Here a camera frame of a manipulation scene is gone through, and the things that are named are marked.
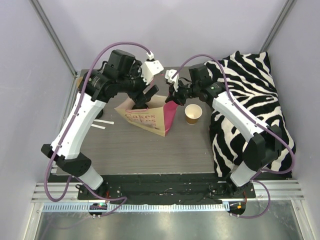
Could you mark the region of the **brown paper coffee cup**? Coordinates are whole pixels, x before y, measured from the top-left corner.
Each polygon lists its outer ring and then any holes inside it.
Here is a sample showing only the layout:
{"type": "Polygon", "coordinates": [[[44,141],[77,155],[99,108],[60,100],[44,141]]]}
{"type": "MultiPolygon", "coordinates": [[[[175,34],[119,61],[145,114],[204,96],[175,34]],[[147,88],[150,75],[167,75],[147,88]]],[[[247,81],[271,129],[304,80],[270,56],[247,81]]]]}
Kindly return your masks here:
{"type": "Polygon", "coordinates": [[[197,104],[189,104],[185,107],[185,120],[189,125],[194,125],[198,122],[203,114],[202,108],[197,104]]]}

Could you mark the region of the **paper cakes bag pink handles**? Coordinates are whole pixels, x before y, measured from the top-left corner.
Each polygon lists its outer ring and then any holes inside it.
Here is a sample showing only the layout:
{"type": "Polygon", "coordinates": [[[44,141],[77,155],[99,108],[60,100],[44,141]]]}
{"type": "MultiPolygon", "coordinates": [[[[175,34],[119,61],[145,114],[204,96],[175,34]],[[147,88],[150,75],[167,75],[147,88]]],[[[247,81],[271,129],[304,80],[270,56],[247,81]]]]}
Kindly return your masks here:
{"type": "Polygon", "coordinates": [[[174,101],[165,100],[165,96],[156,94],[146,107],[133,109],[135,103],[128,97],[115,110],[128,123],[164,137],[173,124],[179,106],[174,101]]]}

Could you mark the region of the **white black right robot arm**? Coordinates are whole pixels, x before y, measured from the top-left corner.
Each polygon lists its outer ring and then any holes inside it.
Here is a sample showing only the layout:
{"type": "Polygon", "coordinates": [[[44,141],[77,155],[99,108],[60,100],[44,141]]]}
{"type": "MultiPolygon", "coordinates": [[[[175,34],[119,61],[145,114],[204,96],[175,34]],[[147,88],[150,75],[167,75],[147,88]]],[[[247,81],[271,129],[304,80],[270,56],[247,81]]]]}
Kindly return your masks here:
{"type": "Polygon", "coordinates": [[[199,98],[228,119],[242,134],[247,145],[242,163],[226,178],[226,193],[233,198],[243,193],[250,180],[263,167],[275,161],[282,151],[282,130],[255,117],[227,91],[224,83],[213,81],[207,67],[196,64],[189,67],[190,79],[183,84],[177,70],[165,73],[169,85],[167,102],[185,105],[187,99],[199,98]]]}

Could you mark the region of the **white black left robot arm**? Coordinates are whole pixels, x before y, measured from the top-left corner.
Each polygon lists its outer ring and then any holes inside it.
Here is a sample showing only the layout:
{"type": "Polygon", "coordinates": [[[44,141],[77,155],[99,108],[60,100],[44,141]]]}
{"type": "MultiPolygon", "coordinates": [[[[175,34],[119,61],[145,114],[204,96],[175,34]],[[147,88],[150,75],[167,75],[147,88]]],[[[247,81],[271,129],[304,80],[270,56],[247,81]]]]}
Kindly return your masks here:
{"type": "Polygon", "coordinates": [[[104,180],[93,168],[91,160],[81,153],[85,136],[98,114],[118,93],[126,93],[135,107],[145,107],[159,90],[155,85],[148,91],[145,89],[163,69],[152,54],[141,62],[131,53],[113,50],[102,69],[84,74],[83,79],[88,82],[81,82],[79,87],[85,92],[76,95],[76,103],[62,130],[52,143],[41,147],[41,152],[53,158],[63,171],[84,182],[93,198],[102,199],[107,192],[104,180]]]}

